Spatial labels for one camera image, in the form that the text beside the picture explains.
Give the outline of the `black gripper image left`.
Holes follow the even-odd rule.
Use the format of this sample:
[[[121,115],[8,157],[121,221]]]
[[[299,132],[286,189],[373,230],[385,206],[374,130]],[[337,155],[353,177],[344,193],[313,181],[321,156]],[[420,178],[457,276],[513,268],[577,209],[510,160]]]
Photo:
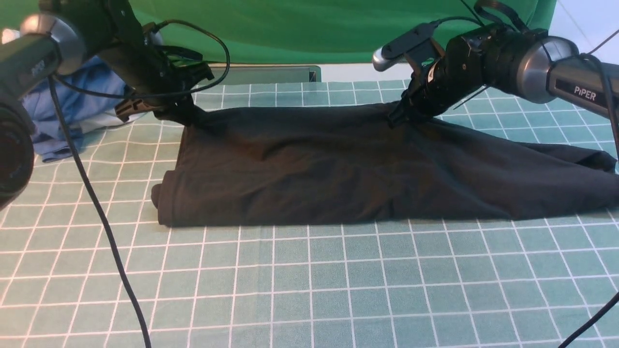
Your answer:
[[[191,95],[181,96],[214,74],[203,55],[188,48],[165,45],[162,50],[113,39],[97,54],[127,85],[115,112],[122,120],[153,112],[155,118],[186,127],[199,126],[208,115]]]

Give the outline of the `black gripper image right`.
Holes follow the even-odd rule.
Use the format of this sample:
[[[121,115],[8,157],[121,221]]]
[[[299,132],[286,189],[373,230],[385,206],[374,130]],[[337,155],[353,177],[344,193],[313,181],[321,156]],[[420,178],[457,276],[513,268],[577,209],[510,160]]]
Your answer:
[[[439,116],[483,85],[480,48],[451,46],[429,68],[413,73],[400,101],[387,115],[395,129]]]

